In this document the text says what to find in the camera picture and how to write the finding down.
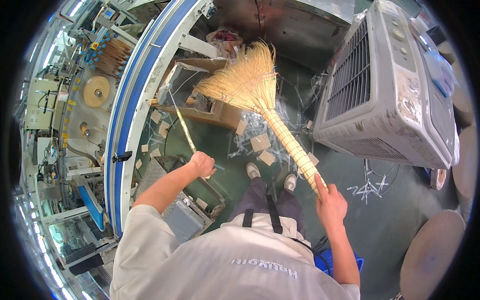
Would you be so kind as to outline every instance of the broom handle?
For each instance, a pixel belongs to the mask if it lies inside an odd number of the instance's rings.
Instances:
[[[262,115],[262,117],[267,121],[270,128],[272,128],[275,135],[278,139],[282,142],[283,146],[287,149],[288,153],[292,156],[293,160],[297,163],[299,168],[302,170],[305,178],[307,179],[308,183],[310,184],[312,190],[318,195],[317,185],[315,184],[315,173],[320,175],[317,171],[317,168],[313,165],[310,161],[310,158],[305,153],[303,148],[300,146],[299,142],[293,137],[290,133],[288,128],[285,126],[283,121],[277,115],[274,109],[256,109],[256,113]],[[320,176],[324,187],[327,189],[327,185],[325,184],[324,179]]]

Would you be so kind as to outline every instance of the white sneaker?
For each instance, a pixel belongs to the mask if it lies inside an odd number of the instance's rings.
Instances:
[[[250,179],[254,179],[255,177],[261,177],[260,171],[258,170],[257,166],[254,163],[247,164],[247,175]]]
[[[295,174],[288,174],[285,178],[284,188],[289,189],[293,192],[297,186],[297,176]]]

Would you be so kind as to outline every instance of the broom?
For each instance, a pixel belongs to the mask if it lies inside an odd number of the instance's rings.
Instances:
[[[213,76],[199,82],[195,89],[205,96],[262,115],[302,170],[312,190],[320,197],[314,178],[315,173],[318,174],[317,168],[275,111],[274,63],[275,48],[271,53],[266,43],[253,42],[253,47],[246,53],[239,51],[233,65],[216,71]]]

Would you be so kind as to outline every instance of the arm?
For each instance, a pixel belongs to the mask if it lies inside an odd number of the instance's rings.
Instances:
[[[336,190],[334,184],[328,185],[327,192],[317,174],[315,182],[321,197],[321,200],[316,198],[317,215],[332,248],[333,278],[339,284],[356,284],[360,288],[360,273],[343,225],[343,219],[347,214],[347,201]]]
[[[168,173],[152,184],[138,197],[132,208],[140,204],[147,204],[153,206],[161,214],[172,204],[180,191],[197,177],[207,177],[215,173],[214,163],[215,160],[207,154],[200,151],[195,152],[185,166]]]

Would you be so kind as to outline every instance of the glass panel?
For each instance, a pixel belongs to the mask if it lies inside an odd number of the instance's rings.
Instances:
[[[95,251],[105,234],[98,229],[89,213],[48,227],[55,248],[64,264],[70,264]]]

